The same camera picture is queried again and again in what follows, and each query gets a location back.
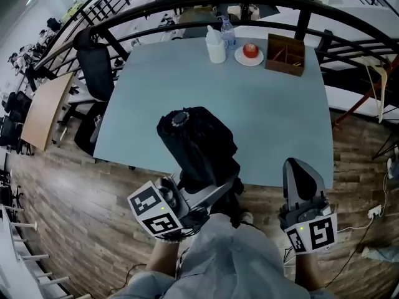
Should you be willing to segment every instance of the wooden box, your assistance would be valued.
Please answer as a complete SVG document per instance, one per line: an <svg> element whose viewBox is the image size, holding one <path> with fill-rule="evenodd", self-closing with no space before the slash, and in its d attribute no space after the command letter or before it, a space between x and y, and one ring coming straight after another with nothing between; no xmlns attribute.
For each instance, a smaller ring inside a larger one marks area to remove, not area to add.
<svg viewBox="0 0 399 299"><path fill-rule="evenodd" d="M269 34L267 43L266 69L302 76L305 70L304 41Z"/></svg>

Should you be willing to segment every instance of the red apple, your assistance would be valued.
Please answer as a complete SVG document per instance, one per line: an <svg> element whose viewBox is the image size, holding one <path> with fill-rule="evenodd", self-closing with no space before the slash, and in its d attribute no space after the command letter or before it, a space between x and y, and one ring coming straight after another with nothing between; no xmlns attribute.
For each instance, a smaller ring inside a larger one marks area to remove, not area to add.
<svg viewBox="0 0 399 299"><path fill-rule="evenodd" d="M252 58L257 57L257 54L259 53L259 49L253 43L247 43L243 47L243 52L246 57L249 57L250 59L252 59Z"/></svg>

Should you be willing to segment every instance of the light blue table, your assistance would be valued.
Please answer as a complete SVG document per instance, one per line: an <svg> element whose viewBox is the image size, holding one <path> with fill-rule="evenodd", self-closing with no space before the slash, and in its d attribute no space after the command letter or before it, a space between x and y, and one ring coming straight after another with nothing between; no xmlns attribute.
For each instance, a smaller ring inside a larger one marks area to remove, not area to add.
<svg viewBox="0 0 399 299"><path fill-rule="evenodd" d="M266 54L267 40L256 43ZM315 168L332 187L333 152L329 106L320 67L306 48L302 77L245 67L228 55L209 61L205 41L173 40L135 47L112 93L95 158L173 173L176 161L156 133L163 115L203 106L234 135L234 155L244 183L282 186L289 157Z"/></svg>

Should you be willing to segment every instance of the white plate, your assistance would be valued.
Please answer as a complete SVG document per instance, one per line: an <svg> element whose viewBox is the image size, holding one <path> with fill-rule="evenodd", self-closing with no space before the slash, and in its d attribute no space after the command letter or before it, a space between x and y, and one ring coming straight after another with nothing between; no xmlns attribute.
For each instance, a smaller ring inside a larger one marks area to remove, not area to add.
<svg viewBox="0 0 399 299"><path fill-rule="evenodd" d="M234 57L236 58L238 63L241 63L243 65L247 65L248 67L254 67L255 65L261 64L264 55L261 49L259 49L259 53L257 54L257 57L254 58L249 58L244 55L243 47L239 47L235 53Z"/></svg>

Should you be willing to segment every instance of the plastic water bottle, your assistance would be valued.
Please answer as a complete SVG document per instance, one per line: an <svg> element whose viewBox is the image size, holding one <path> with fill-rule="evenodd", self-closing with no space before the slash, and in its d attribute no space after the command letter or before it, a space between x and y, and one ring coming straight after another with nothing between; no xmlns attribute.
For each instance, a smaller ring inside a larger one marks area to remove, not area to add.
<svg viewBox="0 0 399 299"><path fill-rule="evenodd" d="M230 23L227 17L223 18L223 24L221 28L222 39L224 40L224 46L226 49L236 48L236 34L234 33L234 27Z"/></svg>

